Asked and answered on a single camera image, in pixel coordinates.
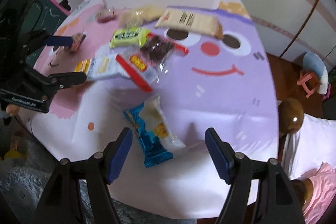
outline pink blanket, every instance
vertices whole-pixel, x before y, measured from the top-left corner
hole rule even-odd
[[[336,171],[323,163],[316,175],[309,178],[314,186],[313,197],[303,212],[306,224],[315,224],[324,214],[336,194]]]

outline gray fluffy rug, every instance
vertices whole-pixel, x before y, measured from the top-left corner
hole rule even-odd
[[[32,223],[43,189],[57,163],[34,138],[27,140],[27,146],[27,161],[0,161],[0,190],[22,224]],[[80,187],[86,221],[88,224],[94,224],[86,183],[81,181]],[[135,209],[116,200],[113,202],[124,224],[196,224],[196,219],[172,220]]]

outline cartoon eye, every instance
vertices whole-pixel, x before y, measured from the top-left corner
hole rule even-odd
[[[236,56],[246,56],[251,52],[250,42],[240,33],[225,31],[221,46]]]
[[[164,33],[164,36],[176,40],[177,43],[185,47],[191,47],[197,44],[201,39],[201,36],[197,33],[172,29],[167,29]]]

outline white and yellow package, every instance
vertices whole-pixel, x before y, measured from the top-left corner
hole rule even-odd
[[[87,81],[117,76],[119,65],[116,61],[116,54],[83,60],[76,66],[75,72],[79,71],[83,71],[86,74]]]

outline pink plastic stool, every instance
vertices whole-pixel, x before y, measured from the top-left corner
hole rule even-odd
[[[312,79],[311,82],[316,84],[312,90],[310,90],[307,87],[307,84],[306,84],[306,82],[308,82],[311,79]],[[320,84],[319,84],[320,80],[317,78],[317,76],[314,72],[308,72],[305,75],[303,75],[303,70],[300,71],[300,78],[296,83],[298,85],[301,85],[303,87],[303,89],[305,90],[305,92],[307,92],[307,95],[306,95],[307,98],[309,98],[310,95],[312,95],[320,86]]]

